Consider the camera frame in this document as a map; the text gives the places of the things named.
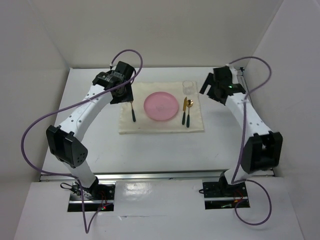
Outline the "pink plastic plate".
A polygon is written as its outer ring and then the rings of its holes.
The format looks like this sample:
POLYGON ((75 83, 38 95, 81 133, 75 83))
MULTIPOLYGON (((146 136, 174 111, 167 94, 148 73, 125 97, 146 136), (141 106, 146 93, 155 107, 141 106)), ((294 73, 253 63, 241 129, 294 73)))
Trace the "pink plastic plate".
POLYGON ((145 114, 155 121, 169 121, 179 110, 177 99, 170 93, 158 91, 150 94, 143 103, 145 114))

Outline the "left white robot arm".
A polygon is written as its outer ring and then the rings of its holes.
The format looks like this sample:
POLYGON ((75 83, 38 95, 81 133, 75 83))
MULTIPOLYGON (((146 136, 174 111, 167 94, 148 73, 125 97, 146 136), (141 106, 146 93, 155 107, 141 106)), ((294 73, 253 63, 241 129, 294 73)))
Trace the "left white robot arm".
POLYGON ((79 178, 80 182, 75 184, 74 191, 88 200, 97 197, 104 188, 86 161, 88 150, 82 140, 91 123, 107 104, 133 101, 131 84, 123 83, 135 72, 131 65, 122 61, 118 62, 114 70, 100 72, 92 81, 86 102, 78 106, 58 126, 51 125, 46 130, 51 154, 62 162, 73 176, 79 178))

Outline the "gold fork green handle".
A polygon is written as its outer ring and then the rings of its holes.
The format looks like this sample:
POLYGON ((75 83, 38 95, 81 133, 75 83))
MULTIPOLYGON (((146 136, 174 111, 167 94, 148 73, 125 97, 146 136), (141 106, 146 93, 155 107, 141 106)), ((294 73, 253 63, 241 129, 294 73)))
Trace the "gold fork green handle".
POLYGON ((133 101, 130 102, 130 106, 131 106, 132 121, 135 123, 136 122, 136 115, 135 115, 135 110, 134 110, 134 107, 133 107, 133 101))

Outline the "cream cloth placemat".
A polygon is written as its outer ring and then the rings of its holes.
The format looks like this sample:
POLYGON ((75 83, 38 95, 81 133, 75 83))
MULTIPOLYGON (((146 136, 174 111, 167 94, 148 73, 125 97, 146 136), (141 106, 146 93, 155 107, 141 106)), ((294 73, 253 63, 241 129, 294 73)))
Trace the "cream cloth placemat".
POLYGON ((135 82, 132 85, 133 103, 121 105, 118 133, 173 134, 204 131, 197 83, 191 81, 191 94, 184 93, 181 81, 135 82), (193 101, 186 115, 189 126, 182 124, 184 100, 193 101))

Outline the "gold knife green handle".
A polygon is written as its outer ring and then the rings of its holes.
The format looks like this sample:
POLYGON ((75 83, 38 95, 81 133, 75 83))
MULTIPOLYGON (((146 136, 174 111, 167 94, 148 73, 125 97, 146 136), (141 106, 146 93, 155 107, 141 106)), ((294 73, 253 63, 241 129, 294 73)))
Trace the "gold knife green handle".
POLYGON ((182 125, 184 125, 186 121, 186 108, 187 108, 187 97, 185 97, 183 101, 183 108, 182 108, 183 114, 182 114, 182 121, 181 121, 182 125))

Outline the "gold spoon green handle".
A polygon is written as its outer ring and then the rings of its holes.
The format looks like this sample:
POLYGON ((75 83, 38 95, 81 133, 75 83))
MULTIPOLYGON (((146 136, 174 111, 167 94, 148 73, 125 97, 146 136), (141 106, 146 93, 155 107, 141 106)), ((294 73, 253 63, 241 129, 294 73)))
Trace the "gold spoon green handle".
POLYGON ((187 100, 186 106, 188 108, 187 119, 186 119, 186 127, 190 127, 190 109, 193 107, 194 102, 191 99, 187 100))

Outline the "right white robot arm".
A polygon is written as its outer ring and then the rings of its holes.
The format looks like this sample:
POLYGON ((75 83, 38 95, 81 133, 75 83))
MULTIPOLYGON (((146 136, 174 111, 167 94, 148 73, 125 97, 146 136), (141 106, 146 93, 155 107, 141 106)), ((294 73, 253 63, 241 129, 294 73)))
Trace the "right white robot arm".
POLYGON ((243 86, 235 83, 236 78, 233 67, 214 68, 199 91, 226 106, 242 128, 237 164, 223 172, 218 181, 218 190, 223 196, 230 196, 255 172, 277 167, 283 144, 281 133, 273 132, 263 122, 243 86))

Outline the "clear plastic cup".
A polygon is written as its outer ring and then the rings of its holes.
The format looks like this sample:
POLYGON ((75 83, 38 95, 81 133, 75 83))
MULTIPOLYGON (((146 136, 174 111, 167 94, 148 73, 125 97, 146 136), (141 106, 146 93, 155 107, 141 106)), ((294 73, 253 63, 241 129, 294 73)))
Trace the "clear plastic cup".
POLYGON ((182 82, 182 91, 185 95, 193 95, 195 93, 195 85, 191 80, 185 80, 182 82))

